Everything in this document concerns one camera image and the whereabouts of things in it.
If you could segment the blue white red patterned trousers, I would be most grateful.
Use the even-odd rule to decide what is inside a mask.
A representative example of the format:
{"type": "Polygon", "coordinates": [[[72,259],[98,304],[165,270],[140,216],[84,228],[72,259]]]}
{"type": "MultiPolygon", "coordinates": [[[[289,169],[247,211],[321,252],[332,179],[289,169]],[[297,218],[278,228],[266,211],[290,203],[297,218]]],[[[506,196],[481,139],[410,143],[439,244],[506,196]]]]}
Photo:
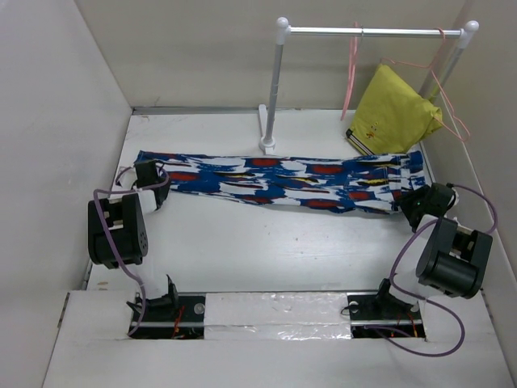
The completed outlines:
{"type": "Polygon", "coordinates": [[[173,192],[249,205],[287,205],[346,213],[392,214],[397,200],[423,188],[423,156],[380,154],[355,158],[209,156],[140,151],[155,161],[173,192]]]}

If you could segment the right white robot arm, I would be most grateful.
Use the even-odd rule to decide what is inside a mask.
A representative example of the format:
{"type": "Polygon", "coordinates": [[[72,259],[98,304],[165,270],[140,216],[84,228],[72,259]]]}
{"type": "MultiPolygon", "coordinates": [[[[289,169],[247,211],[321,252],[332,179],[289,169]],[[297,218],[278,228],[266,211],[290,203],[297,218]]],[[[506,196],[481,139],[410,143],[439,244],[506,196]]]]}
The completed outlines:
{"type": "Polygon", "coordinates": [[[390,274],[380,283],[373,308],[382,318],[392,318],[403,306],[436,294],[470,299],[481,289],[493,243],[498,215],[490,200],[464,185],[433,183],[400,195],[395,204],[406,216],[413,236],[401,249],[390,274]],[[486,231],[472,230],[446,213],[459,202],[458,189],[483,199],[492,216],[486,231]],[[403,255],[422,234],[429,232],[414,270],[397,271],[403,255]]]}

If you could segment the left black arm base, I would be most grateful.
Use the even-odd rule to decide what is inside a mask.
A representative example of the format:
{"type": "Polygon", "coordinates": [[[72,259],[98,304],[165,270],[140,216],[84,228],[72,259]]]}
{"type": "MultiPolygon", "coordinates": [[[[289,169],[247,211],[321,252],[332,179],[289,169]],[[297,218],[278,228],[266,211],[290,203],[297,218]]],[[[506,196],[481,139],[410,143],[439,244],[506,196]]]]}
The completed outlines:
{"type": "Polygon", "coordinates": [[[167,277],[167,291],[143,302],[138,293],[126,302],[132,311],[128,336],[135,340],[202,340],[206,293],[179,293],[167,277]]]}

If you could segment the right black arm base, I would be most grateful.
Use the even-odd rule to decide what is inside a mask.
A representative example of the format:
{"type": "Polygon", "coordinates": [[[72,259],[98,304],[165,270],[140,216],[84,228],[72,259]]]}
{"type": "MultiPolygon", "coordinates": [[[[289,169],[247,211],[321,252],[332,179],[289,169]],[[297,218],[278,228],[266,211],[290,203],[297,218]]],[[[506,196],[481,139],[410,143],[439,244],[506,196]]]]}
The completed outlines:
{"type": "Polygon", "coordinates": [[[391,288],[384,278],[377,291],[347,294],[340,314],[350,319],[353,339],[426,338],[419,306],[396,299],[391,288]]]}

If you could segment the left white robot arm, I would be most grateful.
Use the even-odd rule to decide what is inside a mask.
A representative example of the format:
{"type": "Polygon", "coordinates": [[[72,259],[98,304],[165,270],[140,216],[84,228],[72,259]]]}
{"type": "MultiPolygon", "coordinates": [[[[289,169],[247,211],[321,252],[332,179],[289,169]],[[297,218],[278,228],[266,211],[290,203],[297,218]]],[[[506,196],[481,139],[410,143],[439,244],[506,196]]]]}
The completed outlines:
{"type": "Polygon", "coordinates": [[[87,249],[93,264],[119,269],[145,294],[144,281],[131,265],[148,254],[145,215],[161,209],[170,177],[155,160],[135,162],[116,177],[118,190],[95,189],[87,205],[87,249]]]}

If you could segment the yellow folded garment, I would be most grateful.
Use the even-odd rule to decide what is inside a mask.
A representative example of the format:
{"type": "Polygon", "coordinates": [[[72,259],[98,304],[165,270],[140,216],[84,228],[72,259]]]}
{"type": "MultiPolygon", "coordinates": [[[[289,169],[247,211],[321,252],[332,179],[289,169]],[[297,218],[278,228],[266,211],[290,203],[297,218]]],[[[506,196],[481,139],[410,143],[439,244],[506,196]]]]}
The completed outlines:
{"type": "Polygon", "coordinates": [[[363,155],[404,154],[442,127],[440,108],[380,64],[355,110],[347,140],[363,155]]]}

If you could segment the white metal clothes rack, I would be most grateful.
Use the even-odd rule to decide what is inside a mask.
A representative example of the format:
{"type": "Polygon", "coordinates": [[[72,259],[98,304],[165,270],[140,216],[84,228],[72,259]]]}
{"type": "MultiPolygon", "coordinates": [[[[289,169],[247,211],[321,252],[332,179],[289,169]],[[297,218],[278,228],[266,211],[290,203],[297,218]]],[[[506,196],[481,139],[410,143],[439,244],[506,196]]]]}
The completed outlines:
{"type": "MultiPolygon", "coordinates": [[[[280,73],[282,67],[283,52],[286,39],[289,36],[345,36],[352,38],[358,36],[361,32],[365,37],[387,37],[387,38],[440,38],[438,28],[434,29],[409,29],[409,28],[381,28],[381,27],[293,27],[285,17],[279,17],[276,22],[275,34],[275,57],[272,70],[272,80],[269,94],[268,104],[258,106],[258,121],[261,129],[261,138],[259,148],[265,155],[273,155],[275,153],[275,138],[273,136],[275,114],[277,111],[277,100],[280,86],[280,73]]],[[[460,30],[462,27],[452,30],[445,30],[445,40],[453,39],[458,41],[460,30]]],[[[439,74],[439,68],[447,60],[439,60],[436,62],[435,72],[439,74]]],[[[429,92],[434,86],[434,81],[429,75],[423,83],[420,94],[429,97],[429,92]]]]}

